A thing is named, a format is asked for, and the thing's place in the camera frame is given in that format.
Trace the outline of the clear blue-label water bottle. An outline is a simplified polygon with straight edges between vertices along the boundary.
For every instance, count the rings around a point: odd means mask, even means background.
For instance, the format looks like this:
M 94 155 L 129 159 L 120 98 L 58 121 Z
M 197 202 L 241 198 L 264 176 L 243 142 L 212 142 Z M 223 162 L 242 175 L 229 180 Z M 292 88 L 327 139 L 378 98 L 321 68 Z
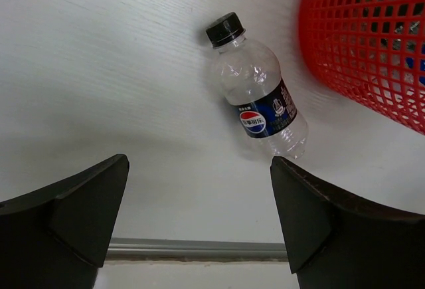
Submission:
M 405 58 L 405 67 L 409 69 L 408 75 L 414 82 L 418 81 L 420 86 L 424 86 L 424 43 L 421 45 L 411 44 L 408 49 L 413 50 Z

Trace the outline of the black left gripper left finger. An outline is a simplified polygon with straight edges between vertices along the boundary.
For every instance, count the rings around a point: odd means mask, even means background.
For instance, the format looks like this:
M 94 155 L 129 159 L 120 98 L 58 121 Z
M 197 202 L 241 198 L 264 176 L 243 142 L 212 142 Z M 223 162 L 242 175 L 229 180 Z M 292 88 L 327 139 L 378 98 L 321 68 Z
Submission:
M 1 202 L 2 288 L 93 288 L 129 173 L 124 154 Z

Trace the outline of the clear Pepsi-label plastic bottle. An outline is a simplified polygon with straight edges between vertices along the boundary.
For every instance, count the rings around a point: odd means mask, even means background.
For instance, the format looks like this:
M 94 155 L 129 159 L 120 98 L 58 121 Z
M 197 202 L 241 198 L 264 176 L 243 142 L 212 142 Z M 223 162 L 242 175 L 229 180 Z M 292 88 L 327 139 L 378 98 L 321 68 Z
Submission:
M 245 32 L 234 12 L 207 27 L 216 51 L 211 74 L 253 148 L 268 157 L 297 159 L 305 151 L 307 122 L 282 78 L 276 55 L 246 38 Z

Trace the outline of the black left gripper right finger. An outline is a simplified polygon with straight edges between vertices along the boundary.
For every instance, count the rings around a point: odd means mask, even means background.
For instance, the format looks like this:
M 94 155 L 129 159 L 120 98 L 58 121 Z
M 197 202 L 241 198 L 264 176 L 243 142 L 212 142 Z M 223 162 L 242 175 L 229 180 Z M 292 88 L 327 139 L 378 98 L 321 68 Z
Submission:
M 423 288 L 424 216 L 328 183 L 275 157 L 272 188 L 301 288 Z

